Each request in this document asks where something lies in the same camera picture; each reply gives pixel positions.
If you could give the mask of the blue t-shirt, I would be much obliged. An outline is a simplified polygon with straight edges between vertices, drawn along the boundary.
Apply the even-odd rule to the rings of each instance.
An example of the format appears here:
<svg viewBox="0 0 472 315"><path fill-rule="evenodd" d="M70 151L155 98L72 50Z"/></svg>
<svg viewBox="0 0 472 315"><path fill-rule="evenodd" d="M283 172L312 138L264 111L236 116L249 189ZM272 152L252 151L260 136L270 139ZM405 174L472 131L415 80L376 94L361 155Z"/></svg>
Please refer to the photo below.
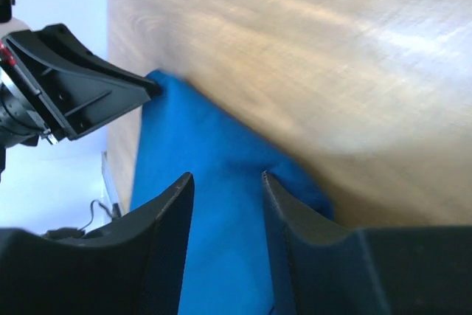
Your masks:
<svg viewBox="0 0 472 315"><path fill-rule="evenodd" d="M180 314L273 314L262 174L328 218L333 206L289 156L182 79L159 70L142 109L131 207L189 172L194 205Z"/></svg>

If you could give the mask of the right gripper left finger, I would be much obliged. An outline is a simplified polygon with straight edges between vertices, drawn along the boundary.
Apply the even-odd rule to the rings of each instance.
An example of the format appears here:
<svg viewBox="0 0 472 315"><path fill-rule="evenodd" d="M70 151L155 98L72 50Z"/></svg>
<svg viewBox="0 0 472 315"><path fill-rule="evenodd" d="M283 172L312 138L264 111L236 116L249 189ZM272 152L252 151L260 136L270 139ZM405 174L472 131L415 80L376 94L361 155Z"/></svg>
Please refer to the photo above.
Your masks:
<svg viewBox="0 0 472 315"><path fill-rule="evenodd" d="M1 231L3 314L176 314L194 180L80 238Z"/></svg>

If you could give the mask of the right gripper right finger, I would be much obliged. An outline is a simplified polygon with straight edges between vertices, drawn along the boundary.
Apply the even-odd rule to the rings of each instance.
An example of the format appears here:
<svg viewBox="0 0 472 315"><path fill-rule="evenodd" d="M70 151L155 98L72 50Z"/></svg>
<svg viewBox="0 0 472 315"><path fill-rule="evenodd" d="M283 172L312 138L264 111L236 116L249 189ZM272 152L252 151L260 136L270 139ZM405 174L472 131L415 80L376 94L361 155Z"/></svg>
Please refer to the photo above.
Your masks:
<svg viewBox="0 0 472 315"><path fill-rule="evenodd" d="M278 314L469 314L469 226L347 229L263 175Z"/></svg>

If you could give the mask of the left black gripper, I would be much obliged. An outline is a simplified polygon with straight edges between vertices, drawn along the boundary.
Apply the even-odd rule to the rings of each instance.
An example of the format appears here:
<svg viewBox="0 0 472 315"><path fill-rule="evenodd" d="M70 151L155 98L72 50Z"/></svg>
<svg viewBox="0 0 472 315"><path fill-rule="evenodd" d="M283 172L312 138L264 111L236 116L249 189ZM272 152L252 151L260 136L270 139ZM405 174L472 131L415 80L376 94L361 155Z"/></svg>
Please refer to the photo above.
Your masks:
<svg viewBox="0 0 472 315"><path fill-rule="evenodd" d="M23 46L44 46L67 61L101 75L52 71ZM54 145L79 139L162 93L161 86L96 56L65 24L13 30L1 36L1 144Z"/></svg>

